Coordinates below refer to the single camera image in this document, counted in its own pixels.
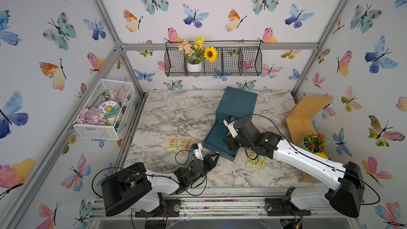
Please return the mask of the yellow cookie packet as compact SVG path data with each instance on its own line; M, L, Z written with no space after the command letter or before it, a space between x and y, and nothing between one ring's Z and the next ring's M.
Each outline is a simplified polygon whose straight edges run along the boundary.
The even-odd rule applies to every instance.
M258 156L255 165L259 168L265 168L265 157L263 156Z
M169 151L176 151L178 149L178 139L177 138L171 138L169 139Z
M179 145L178 145L178 150L183 151L188 148L188 145L190 143L190 139L182 138Z
M257 154L252 151L247 151L246 155L247 155L247 167L255 167L258 159Z

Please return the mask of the dark teal drawer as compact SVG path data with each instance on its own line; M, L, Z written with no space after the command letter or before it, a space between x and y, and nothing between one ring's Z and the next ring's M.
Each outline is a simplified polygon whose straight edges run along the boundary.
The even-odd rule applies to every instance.
M227 137L229 129L220 120L215 120L211 130L203 141L203 147L212 151L218 152L221 157L234 162L237 151L230 151L223 139Z

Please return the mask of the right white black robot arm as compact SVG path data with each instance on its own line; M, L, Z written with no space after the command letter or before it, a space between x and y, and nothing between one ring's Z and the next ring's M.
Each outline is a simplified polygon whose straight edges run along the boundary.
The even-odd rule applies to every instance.
M332 208L347 217L360 215L365 185L359 165L323 159L295 146L273 132L261 133L251 121L230 116L223 121L229 134L224 143L231 151L249 149L258 156L287 163L311 175L324 185L309 190L289 190L288 203L297 210Z

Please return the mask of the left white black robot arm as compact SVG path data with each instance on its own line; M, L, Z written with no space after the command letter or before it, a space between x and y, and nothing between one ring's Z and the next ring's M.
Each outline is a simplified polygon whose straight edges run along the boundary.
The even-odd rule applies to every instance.
M194 158L186 167L172 173L156 173L146 169L142 162L122 168L101 182L102 198L107 217L116 216L129 208L151 213L163 206L162 195L187 192L216 167L220 154Z

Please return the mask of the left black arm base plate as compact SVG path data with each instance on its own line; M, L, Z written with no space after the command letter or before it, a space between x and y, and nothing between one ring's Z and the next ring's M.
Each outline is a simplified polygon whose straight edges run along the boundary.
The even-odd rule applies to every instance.
M151 212L141 210L134 212L135 217L178 217L181 209L180 199L163 199L159 206Z

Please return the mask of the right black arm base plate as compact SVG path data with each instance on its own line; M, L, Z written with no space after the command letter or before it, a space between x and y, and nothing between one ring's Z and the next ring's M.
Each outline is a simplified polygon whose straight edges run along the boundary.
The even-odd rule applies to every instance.
M268 216L311 216L311 211L299 209L291 202L295 187L290 187L282 197L265 199L265 209Z

